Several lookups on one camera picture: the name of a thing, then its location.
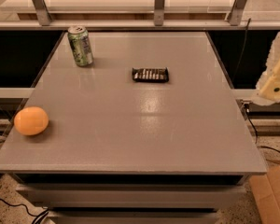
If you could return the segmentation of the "cardboard box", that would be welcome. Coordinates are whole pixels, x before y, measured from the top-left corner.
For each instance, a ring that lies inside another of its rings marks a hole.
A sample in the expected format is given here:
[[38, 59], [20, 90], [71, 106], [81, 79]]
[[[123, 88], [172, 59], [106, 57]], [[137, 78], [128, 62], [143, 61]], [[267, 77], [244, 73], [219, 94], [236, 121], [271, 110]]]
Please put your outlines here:
[[280, 224], [280, 164], [249, 179], [262, 224]]

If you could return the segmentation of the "black rxbar chocolate bar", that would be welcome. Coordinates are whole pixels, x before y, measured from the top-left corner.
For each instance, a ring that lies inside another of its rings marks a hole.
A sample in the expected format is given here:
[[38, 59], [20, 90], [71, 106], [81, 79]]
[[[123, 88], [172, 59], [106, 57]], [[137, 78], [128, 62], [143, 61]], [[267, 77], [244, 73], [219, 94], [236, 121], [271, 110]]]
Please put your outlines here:
[[166, 83], [169, 72], [167, 68], [133, 68], [132, 79], [135, 82]]

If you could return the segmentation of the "green soda can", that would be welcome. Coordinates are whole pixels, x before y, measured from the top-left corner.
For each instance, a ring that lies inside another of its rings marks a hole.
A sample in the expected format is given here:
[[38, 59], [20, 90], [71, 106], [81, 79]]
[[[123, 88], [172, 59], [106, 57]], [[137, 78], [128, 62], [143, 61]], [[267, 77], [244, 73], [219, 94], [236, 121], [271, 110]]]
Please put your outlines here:
[[91, 43], [88, 31], [83, 26], [71, 26], [68, 40], [77, 66], [83, 67], [93, 63]]

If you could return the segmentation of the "metal railing frame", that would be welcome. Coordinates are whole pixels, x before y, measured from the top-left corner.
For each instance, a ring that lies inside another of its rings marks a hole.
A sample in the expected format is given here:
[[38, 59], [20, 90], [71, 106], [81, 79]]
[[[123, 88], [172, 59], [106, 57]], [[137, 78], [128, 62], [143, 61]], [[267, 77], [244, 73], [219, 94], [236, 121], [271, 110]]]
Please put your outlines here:
[[280, 0], [0, 0], [0, 30], [280, 30]]

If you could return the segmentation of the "orange fruit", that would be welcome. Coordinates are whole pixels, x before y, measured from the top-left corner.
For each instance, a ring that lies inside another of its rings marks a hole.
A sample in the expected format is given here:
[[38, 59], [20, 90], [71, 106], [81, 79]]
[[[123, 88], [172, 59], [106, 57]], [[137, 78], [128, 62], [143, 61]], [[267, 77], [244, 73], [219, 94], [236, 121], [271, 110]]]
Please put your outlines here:
[[49, 125], [49, 116], [40, 107], [30, 106], [19, 111], [14, 118], [14, 126], [22, 135], [37, 135]]

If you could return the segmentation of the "grey table drawer unit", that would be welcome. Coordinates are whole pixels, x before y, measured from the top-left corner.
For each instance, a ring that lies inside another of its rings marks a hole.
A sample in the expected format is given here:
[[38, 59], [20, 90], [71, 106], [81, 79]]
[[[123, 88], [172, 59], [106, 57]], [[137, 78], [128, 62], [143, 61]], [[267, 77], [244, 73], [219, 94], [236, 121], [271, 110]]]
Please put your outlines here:
[[213, 218], [245, 194], [239, 175], [28, 174], [17, 192], [35, 206], [94, 217]]

